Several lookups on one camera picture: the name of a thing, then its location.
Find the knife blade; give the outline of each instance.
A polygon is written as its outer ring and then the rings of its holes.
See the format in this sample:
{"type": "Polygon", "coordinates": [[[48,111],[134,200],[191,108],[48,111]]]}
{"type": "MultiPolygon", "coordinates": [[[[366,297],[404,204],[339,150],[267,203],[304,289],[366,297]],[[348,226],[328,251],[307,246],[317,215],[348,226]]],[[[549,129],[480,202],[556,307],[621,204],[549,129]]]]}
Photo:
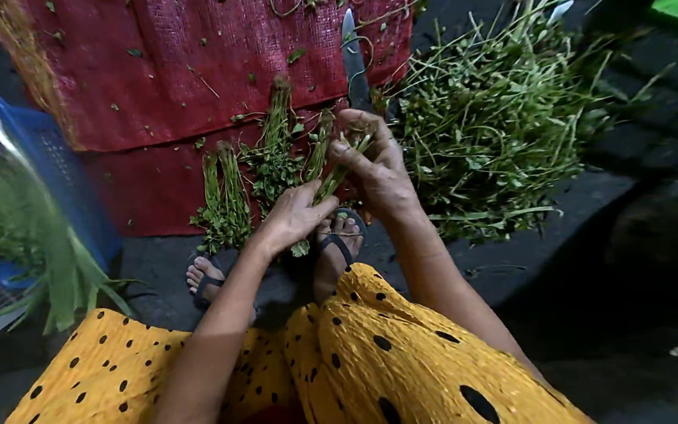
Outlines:
{"type": "Polygon", "coordinates": [[[342,58],[344,59],[344,72],[350,92],[350,106],[354,109],[373,111],[371,101],[371,88],[368,85],[368,77],[365,76],[365,63],[363,53],[360,51],[360,42],[355,31],[355,18],[352,9],[347,8],[344,21],[341,25],[342,58]]]}

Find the dark floor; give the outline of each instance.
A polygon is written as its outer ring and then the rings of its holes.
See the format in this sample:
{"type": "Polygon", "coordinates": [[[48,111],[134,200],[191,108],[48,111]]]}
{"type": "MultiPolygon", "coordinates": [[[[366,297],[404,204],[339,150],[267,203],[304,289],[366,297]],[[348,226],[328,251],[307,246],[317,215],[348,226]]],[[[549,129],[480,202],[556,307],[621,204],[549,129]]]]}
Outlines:
{"type": "MultiPolygon", "coordinates": [[[[592,26],[579,0],[568,25],[592,26]]],[[[498,2],[431,0],[416,23],[414,45],[424,48],[437,16],[453,31],[495,16],[498,2]]],[[[605,25],[654,19],[645,14],[601,20],[605,25]]],[[[671,62],[676,67],[652,92],[653,107],[620,124],[587,153],[592,165],[555,189],[558,208],[545,231],[519,232],[506,243],[449,246],[463,274],[507,323],[546,378],[598,422],[678,422],[678,273],[651,275],[633,265],[611,269],[603,261],[618,211],[639,192],[678,169],[678,29],[654,29],[627,48],[637,69],[612,66],[606,78],[628,92],[671,62]]],[[[26,106],[22,82],[0,47],[0,95],[26,106]]],[[[127,238],[120,275],[131,286],[130,304],[142,322],[191,330],[200,318],[184,285],[195,237],[127,238]]],[[[237,253],[220,254],[231,265],[237,253]]],[[[401,293],[404,279],[381,225],[373,225],[359,260],[375,266],[401,293]]],[[[261,284],[259,324],[276,327],[310,299],[307,275],[275,266],[261,284]]],[[[59,350],[65,335],[43,338],[40,324],[0,334],[0,422],[59,350]]]]}

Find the blue basket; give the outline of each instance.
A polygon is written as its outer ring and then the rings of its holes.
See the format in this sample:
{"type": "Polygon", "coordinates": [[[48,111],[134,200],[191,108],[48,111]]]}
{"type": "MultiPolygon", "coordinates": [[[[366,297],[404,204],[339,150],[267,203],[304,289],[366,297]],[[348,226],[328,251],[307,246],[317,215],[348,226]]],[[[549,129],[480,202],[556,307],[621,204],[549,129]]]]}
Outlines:
{"type": "Polygon", "coordinates": [[[0,119],[83,245],[107,272],[121,240],[57,123],[47,113],[10,106],[1,97],[0,119]]]}

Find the person's right hand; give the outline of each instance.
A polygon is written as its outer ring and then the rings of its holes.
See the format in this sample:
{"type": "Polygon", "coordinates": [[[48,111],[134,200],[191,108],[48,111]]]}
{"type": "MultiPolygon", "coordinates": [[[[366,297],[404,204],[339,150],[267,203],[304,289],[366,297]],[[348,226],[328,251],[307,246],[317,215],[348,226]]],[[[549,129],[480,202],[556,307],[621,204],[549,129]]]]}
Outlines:
{"type": "Polygon", "coordinates": [[[389,224],[410,213],[422,213],[423,208],[401,157],[401,147],[383,119],[354,109],[342,110],[338,117],[345,124],[361,121],[376,127],[373,144],[365,152],[367,157],[338,141],[334,141],[329,149],[334,161],[352,170],[362,181],[356,188],[371,214],[389,224]]]}

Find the yellow fabric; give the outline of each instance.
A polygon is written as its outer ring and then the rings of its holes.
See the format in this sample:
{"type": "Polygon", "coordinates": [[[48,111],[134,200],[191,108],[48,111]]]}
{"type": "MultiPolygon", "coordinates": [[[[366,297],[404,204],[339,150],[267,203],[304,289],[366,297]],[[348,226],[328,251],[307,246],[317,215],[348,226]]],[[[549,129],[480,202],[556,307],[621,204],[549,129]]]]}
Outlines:
{"type": "MultiPolygon", "coordinates": [[[[92,311],[7,423],[146,422],[189,335],[92,311]]],[[[297,400],[321,424],[590,421],[511,355],[409,303],[364,264],[282,331],[248,330],[221,421],[297,400]]]]}

